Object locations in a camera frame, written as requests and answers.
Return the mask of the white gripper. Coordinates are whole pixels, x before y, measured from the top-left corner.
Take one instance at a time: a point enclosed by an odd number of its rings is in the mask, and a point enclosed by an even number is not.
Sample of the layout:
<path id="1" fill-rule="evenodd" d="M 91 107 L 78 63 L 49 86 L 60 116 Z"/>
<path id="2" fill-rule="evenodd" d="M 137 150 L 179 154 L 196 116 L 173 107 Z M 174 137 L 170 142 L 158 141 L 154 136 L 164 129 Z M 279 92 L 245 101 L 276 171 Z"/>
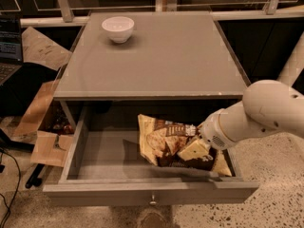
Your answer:
<path id="1" fill-rule="evenodd" d="M 201 138 L 193 138 L 178 152 L 184 161 L 202 159 L 209 154 L 210 146 L 217 150 L 225 150 L 236 145 L 221 129 L 220 113 L 222 109 L 210 114 L 199 126 Z"/>

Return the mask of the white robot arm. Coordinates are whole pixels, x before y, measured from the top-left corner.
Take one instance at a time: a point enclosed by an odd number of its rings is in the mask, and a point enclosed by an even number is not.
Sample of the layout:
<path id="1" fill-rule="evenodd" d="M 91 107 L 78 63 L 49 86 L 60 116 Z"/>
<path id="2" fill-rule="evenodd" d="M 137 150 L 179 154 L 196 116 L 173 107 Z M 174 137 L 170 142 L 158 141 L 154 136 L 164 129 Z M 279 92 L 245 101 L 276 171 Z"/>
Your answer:
<path id="1" fill-rule="evenodd" d="M 304 95 L 293 84 L 304 69 L 304 34 L 301 35 L 278 79 L 249 85 L 242 100 L 209 115 L 199 135 L 178 152 L 191 161 L 205 157 L 211 148 L 225 150 L 250 138 L 278 132 L 304 137 Z"/>

